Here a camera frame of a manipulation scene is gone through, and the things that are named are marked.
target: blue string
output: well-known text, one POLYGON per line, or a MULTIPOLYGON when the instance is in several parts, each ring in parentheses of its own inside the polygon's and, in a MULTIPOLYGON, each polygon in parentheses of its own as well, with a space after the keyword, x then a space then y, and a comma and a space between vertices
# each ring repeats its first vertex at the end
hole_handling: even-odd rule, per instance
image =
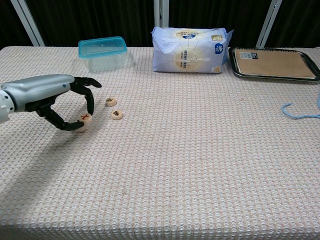
MULTIPOLYGON (((304 119, 304 118, 317 118, 317 119, 320 119, 320 114, 306 114, 306 115, 298 115, 298 116, 295 116, 295 115, 292 115, 291 113, 289 113, 285 107, 288 107, 292 104, 292 102, 288 102, 288 103, 285 103, 282 107, 281 107, 281 110, 283 112, 284 115, 286 115, 287 117, 290 117, 292 119, 304 119)), ((317 101, 317 105, 318 105, 318 108, 320 109, 320 93, 319 93, 319 96, 318 96, 318 101, 317 101)))

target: plastic container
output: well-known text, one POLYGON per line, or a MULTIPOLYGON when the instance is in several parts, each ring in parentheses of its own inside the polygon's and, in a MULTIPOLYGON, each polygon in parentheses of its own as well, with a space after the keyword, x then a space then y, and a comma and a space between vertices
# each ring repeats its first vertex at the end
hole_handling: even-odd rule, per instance
POLYGON ((122 68, 128 51, 120 36, 82 40, 78 43, 78 55, 89 72, 122 68))

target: table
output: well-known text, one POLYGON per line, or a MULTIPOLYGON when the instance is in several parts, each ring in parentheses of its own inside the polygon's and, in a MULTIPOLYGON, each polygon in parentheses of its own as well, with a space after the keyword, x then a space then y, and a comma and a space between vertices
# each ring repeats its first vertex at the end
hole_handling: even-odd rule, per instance
MULTIPOLYGON (((320 48, 295 48, 320 66, 320 48)), ((0 125, 0 239, 319 239, 318 84, 152 72, 153 49, 89 73, 75 47, 0 51, 0 83, 92 77, 93 122, 56 129, 35 112, 0 125), (108 97, 117 105, 105 106, 108 97), (112 120, 113 109, 124 117, 112 120)), ((83 96, 53 107, 74 122, 83 96)))

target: robotic hand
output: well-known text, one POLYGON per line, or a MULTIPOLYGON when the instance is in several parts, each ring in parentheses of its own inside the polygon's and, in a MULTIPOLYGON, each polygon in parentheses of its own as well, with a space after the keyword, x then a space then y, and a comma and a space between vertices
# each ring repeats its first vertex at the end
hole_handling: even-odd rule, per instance
POLYGON ((51 105, 56 98, 71 90, 84 95, 87 102, 87 111, 94 113, 95 101, 91 90, 85 86, 101 88, 101 84, 90 77, 73 77, 70 75, 53 74, 34 76, 26 79, 6 82, 0 89, 0 124, 9 120, 8 115, 16 112, 33 112, 44 117, 56 128, 73 131, 81 128, 81 121, 65 122, 51 105))

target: plastic bag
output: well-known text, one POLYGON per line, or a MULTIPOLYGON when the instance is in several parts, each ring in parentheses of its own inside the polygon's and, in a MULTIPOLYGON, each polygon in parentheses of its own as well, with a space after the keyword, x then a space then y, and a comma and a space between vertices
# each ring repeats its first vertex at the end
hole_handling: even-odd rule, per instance
POLYGON ((152 31, 154 72, 220 73, 233 30, 161 28, 152 31))

